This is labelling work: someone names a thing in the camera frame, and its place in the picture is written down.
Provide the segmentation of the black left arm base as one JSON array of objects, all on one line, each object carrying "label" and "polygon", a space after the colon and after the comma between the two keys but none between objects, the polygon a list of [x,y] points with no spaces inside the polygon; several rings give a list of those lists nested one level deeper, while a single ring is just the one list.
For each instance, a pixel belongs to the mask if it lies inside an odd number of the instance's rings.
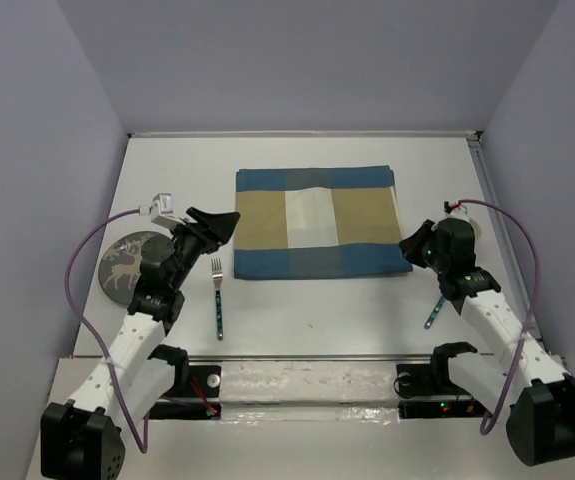
[{"label": "black left arm base", "polygon": [[203,421],[221,418],[220,365],[191,364],[180,348],[159,345],[149,356],[173,367],[171,388],[150,410],[151,420]]}]

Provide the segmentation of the blue tan checked placemat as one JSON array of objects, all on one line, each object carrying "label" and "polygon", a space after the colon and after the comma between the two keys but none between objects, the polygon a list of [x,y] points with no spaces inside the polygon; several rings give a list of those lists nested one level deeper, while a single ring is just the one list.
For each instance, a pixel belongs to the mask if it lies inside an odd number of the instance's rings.
[{"label": "blue tan checked placemat", "polygon": [[233,274],[319,280],[405,274],[395,176],[387,165],[241,169]]}]

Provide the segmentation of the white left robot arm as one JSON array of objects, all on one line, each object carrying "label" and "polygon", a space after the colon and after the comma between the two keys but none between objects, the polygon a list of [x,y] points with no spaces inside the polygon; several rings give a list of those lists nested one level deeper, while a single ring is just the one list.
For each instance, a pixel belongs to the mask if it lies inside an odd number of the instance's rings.
[{"label": "white left robot arm", "polygon": [[102,357],[65,402],[50,403],[42,414],[40,469],[48,479],[117,478],[127,436],[147,453],[152,408],[164,396],[182,392],[190,377],[187,352],[165,342],[185,301],[181,287],[201,256],[230,241],[240,220],[236,211],[211,214],[194,207],[179,218],[168,194],[118,216],[132,215],[169,233],[142,246],[140,277],[112,342],[76,304],[70,306]]}]

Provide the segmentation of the pink mug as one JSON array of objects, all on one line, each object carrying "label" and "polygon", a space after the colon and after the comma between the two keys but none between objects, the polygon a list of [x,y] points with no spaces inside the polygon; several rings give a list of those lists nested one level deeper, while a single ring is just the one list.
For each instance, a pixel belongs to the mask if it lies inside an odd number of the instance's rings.
[{"label": "pink mug", "polygon": [[475,239],[477,241],[479,241],[481,236],[482,236],[482,229],[481,229],[480,225],[473,219],[470,219],[469,223],[470,223],[470,225],[474,231]]}]

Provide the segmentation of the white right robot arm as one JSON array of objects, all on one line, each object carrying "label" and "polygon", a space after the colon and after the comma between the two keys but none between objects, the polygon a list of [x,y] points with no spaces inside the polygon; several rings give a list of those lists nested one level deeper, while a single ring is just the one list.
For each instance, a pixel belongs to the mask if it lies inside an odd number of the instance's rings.
[{"label": "white right robot arm", "polygon": [[527,466],[575,457],[575,377],[525,330],[498,282],[477,266],[475,241],[471,222],[449,215],[425,221],[400,243],[405,260],[436,273],[443,297],[491,355],[468,342],[439,345],[427,363],[399,366],[399,395],[470,395],[486,410],[481,428],[504,424]]}]

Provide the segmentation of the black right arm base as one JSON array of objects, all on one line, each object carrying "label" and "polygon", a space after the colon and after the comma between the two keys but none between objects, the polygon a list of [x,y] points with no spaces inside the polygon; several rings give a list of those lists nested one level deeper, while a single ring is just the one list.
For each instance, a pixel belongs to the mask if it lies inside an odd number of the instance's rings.
[{"label": "black right arm base", "polygon": [[425,363],[396,366],[393,389],[399,397],[398,413],[403,420],[480,418],[486,409],[466,390],[451,382],[448,361],[478,350],[467,342],[434,348]]}]

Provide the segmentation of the fork with green handle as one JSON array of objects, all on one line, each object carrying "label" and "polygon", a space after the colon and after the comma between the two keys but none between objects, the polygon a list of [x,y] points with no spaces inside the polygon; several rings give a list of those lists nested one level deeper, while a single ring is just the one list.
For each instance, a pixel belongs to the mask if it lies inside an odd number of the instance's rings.
[{"label": "fork with green handle", "polygon": [[215,299],[215,312],[216,312],[216,335],[219,341],[224,338],[223,328],[223,313],[222,313],[222,297],[221,285],[223,280],[223,268],[219,258],[211,259],[211,273],[214,285],[214,299]]}]

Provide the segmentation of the grey reindeer plate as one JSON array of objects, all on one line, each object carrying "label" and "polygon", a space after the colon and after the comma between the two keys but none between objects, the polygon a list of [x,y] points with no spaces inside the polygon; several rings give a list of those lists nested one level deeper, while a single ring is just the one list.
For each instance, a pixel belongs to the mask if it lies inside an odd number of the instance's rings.
[{"label": "grey reindeer plate", "polygon": [[113,302],[128,306],[140,277],[143,245],[154,231],[138,231],[114,242],[102,255],[98,266],[98,281],[104,294]]}]

